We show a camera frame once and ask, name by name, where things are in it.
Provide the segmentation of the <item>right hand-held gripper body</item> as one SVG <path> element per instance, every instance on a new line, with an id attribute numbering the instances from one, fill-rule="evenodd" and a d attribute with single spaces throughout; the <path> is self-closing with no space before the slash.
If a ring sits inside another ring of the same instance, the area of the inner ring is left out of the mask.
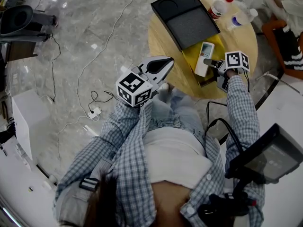
<path id="1" fill-rule="evenodd" d="M 237 74 L 244 74 L 249 82 L 250 63 L 248 56 L 242 51 L 226 52 L 224 55 L 225 60 L 220 61 L 217 71 L 217 87 L 227 93 L 229 78 L 226 71 L 234 70 Z"/>

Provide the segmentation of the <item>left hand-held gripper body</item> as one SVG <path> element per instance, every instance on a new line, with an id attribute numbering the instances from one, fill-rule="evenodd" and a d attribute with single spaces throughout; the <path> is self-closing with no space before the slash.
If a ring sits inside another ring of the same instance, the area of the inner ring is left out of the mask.
<path id="1" fill-rule="evenodd" d="M 131 107 L 138 107 L 158 94 L 164 70 L 154 72 L 144 67 L 132 70 L 121 67 L 122 75 L 116 81 L 118 97 Z"/>

